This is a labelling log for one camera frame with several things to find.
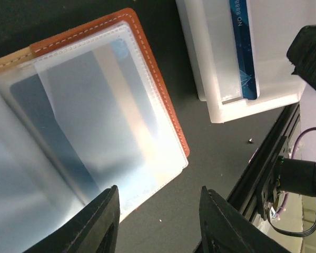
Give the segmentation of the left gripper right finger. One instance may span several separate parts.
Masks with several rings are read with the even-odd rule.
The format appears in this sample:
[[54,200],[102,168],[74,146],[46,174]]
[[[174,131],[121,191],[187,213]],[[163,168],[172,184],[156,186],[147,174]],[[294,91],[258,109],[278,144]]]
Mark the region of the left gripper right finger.
[[201,241],[194,252],[288,252],[212,189],[201,189]]

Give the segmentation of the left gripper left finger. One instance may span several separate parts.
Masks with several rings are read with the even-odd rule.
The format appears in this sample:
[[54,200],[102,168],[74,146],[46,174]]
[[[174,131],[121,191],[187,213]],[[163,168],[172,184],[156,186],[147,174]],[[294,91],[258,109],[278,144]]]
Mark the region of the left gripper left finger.
[[119,223],[119,190],[113,185],[26,252],[115,252]]

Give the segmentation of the brown leather card holder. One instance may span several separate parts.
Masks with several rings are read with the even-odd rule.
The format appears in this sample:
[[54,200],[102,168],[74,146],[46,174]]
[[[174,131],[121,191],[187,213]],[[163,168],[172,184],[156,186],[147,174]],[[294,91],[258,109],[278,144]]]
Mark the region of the brown leather card holder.
[[117,185],[125,218],[188,165],[189,147],[131,8],[1,57],[0,93],[77,207]]

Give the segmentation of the white bin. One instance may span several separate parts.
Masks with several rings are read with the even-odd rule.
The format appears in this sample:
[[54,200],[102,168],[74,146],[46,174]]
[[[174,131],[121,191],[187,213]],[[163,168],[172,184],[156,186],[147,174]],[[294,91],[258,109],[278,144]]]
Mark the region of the white bin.
[[287,51],[316,1],[177,1],[198,97],[212,123],[300,101]]

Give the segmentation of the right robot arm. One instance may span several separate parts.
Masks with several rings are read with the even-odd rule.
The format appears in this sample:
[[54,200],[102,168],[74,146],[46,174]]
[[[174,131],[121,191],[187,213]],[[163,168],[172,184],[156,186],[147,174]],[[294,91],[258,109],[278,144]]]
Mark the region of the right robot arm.
[[[316,131],[316,25],[307,25],[300,29],[287,51],[288,60],[294,65],[293,75],[307,83],[302,101],[303,125],[306,128],[298,136],[293,152],[299,149],[304,135]],[[316,197],[316,155],[304,151],[302,158],[280,158],[274,168],[283,191]]]

